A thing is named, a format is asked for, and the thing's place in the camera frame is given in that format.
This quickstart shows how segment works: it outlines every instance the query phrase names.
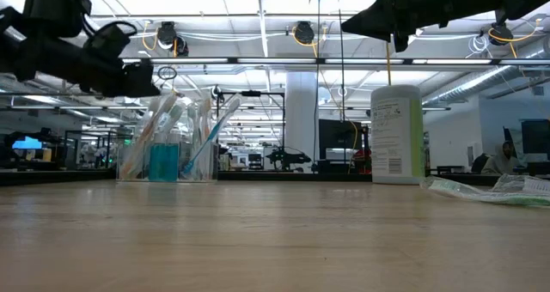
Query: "crumpled plastic wrap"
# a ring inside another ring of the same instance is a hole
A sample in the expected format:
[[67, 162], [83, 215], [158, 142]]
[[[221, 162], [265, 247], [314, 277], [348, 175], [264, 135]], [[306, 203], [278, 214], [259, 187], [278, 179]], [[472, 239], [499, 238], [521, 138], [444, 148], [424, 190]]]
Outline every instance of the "crumpled plastic wrap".
[[437, 194], [493, 204], [550, 206], [550, 181], [522, 175], [503, 175], [489, 191], [441, 179], [425, 178], [420, 186]]

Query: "wooden table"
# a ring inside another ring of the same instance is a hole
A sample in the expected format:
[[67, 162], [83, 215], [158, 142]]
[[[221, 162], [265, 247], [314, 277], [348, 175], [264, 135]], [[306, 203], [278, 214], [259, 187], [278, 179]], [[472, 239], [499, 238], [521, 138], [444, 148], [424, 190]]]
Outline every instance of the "wooden table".
[[548, 291], [550, 210], [416, 186], [0, 188], [0, 291]]

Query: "blue toothbrush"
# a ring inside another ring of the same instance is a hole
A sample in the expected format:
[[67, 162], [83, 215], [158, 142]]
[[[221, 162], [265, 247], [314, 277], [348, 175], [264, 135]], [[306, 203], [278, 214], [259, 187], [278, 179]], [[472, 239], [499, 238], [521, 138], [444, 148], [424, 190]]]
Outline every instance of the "blue toothbrush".
[[183, 169], [183, 174], [188, 174], [191, 172], [193, 167], [195, 166], [195, 160], [199, 157], [200, 153], [203, 151], [205, 146], [210, 143], [214, 138], [217, 137], [217, 133], [223, 128], [227, 120], [229, 120], [229, 117], [233, 115], [233, 113], [239, 108], [241, 105], [241, 99], [236, 98], [234, 99], [231, 104], [229, 105], [229, 109], [227, 112], [223, 115], [223, 117], [220, 119], [220, 121], [217, 122], [217, 124], [212, 129], [212, 132], [210, 132], [210, 135], [206, 139], [206, 141], [200, 146], [199, 151], [197, 151], [197, 154], [187, 163], [186, 167]]

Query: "computer monitor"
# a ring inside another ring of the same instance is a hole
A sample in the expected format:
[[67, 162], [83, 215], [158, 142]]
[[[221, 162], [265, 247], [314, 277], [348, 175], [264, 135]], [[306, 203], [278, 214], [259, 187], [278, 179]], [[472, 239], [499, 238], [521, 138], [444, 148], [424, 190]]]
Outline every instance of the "computer monitor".
[[[357, 141], [355, 141], [355, 125], [357, 127]], [[331, 119], [319, 119], [319, 157], [327, 158], [326, 149], [361, 149], [363, 145], [363, 132], [361, 123], [339, 121]]]
[[526, 120], [522, 122], [524, 154], [550, 155], [550, 121]]
[[252, 161], [261, 161], [261, 155], [260, 154], [248, 154], [248, 162]]
[[12, 149], [42, 149], [42, 142], [36, 138], [25, 137], [23, 141], [15, 141]]

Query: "blue liquid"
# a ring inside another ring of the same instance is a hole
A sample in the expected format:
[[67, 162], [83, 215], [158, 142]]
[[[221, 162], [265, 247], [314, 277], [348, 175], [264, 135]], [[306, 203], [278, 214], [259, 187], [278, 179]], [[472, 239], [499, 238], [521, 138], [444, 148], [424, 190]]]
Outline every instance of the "blue liquid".
[[149, 180], [177, 181], [179, 159], [180, 147], [178, 144], [153, 145], [149, 164]]

